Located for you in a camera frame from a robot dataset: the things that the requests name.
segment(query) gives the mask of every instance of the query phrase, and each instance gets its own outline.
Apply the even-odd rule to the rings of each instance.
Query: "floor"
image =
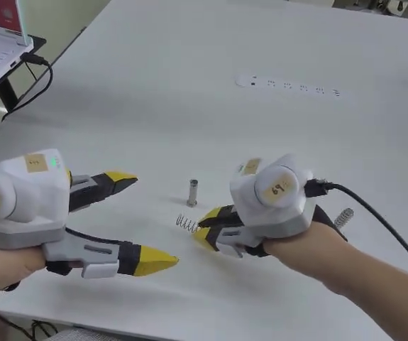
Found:
[[[72,41],[72,39],[88,26],[110,0],[21,0],[26,30],[29,34],[46,38],[48,43],[38,54],[47,60],[54,60]],[[36,75],[42,73],[41,67],[32,67]],[[10,81],[19,96],[32,84],[33,77],[29,71],[20,67]],[[0,120],[5,114],[0,101]],[[29,328],[31,321],[16,319],[16,323]],[[26,338],[11,331],[7,341],[25,341]]]

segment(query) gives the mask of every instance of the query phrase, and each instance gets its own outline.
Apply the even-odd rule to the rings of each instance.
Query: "human hand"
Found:
[[[334,229],[320,222],[312,222],[306,232],[297,236],[266,240],[263,246],[284,265],[327,286],[352,248]]]
[[[0,290],[45,267],[41,248],[0,250]]]

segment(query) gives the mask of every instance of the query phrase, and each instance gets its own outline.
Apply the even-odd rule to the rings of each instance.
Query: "power strip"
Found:
[[[290,82],[274,77],[265,77],[257,75],[239,75],[235,83],[239,87],[250,87],[255,89],[274,90],[288,94],[300,94],[304,96],[313,96],[322,99],[343,98],[343,93],[336,88],[317,87],[298,82]]]

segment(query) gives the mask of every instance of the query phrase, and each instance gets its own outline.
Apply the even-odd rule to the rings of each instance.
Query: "black cable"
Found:
[[[65,231],[68,232],[69,234],[72,234],[73,236],[84,238],[84,239],[87,239],[87,240],[89,240],[91,242],[105,243],[105,244],[112,244],[112,245],[120,245],[120,243],[121,243],[120,240],[94,237],[94,236],[91,236],[89,234],[74,231],[73,229],[70,229],[69,227],[66,227]]]
[[[30,341],[38,341],[34,336],[30,335],[28,331],[15,323],[12,323],[10,320],[6,319],[4,316],[0,315],[0,321],[7,324],[8,326],[16,329],[19,332],[22,332]]]
[[[324,188],[327,190],[340,190],[341,192],[344,192],[345,194],[351,196],[353,199],[355,199],[360,205],[362,205],[365,209],[368,210],[369,213],[371,213],[383,226],[387,228],[388,231],[396,238],[396,240],[404,247],[404,249],[408,253],[408,243],[404,240],[404,238],[401,237],[401,235],[393,228],[393,226],[390,225],[387,220],[385,220],[384,217],[382,217],[374,208],[369,205],[366,201],[364,201],[360,196],[358,196],[356,193],[352,192],[349,190],[347,187],[344,187],[342,185],[339,185],[338,183],[321,183]]]
[[[48,332],[48,330],[46,330],[45,326],[48,326],[49,328],[51,328],[53,330],[54,334],[59,333],[58,329],[52,323],[33,320],[33,323],[32,323],[32,336],[36,337],[36,330],[39,328],[39,329],[41,329],[41,331],[43,332],[43,334],[46,337],[52,337],[53,334]]]
[[[21,56],[21,60],[25,63],[30,63],[30,64],[36,64],[36,65],[44,65],[48,68],[49,70],[49,80],[48,83],[46,84],[46,86],[44,88],[42,88],[42,90],[40,90],[39,92],[37,92],[34,96],[32,96],[29,100],[25,101],[23,104],[18,105],[16,108],[14,108],[13,110],[11,110],[10,112],[7,112],[5,115],[2,116],[2,122],[5,121],[5,119],[10,116],[11,114],[13,114],[14,112],[17,112],[19,109],[22,109],[24,107],[26,107],[27,105],[29,105],[31,102],[33,102],[34,100],[36,100],[37,98],[39,98],[39,96],[41,96],[42,94],[44,94],[46,91],[48,91],[48,89],[50,88],[51,84],[53,83],[53,79],[54,79],[54,71],[53,68],[51,67],[50,63],[45,60],[43,57],[37,56],[37,55],[31,55],[29,53],[24,53]]]
[[[28,70],[31,72],[31,75],[32,75],[33,79],[34,79],[35,81],[37,81],[38,78],[35,76],[35,73],[33,73],[32,69],[31,69],[31,67],[30,67],[30,65],[29,65],[28,63],[26,63],[26,67],[27,67]]]

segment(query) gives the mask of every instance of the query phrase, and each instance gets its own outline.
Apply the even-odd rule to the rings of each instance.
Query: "table leg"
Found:
[[[18,97],[8,78],[0,83],[0,99],[8,112],[13,110],[18,104]]]

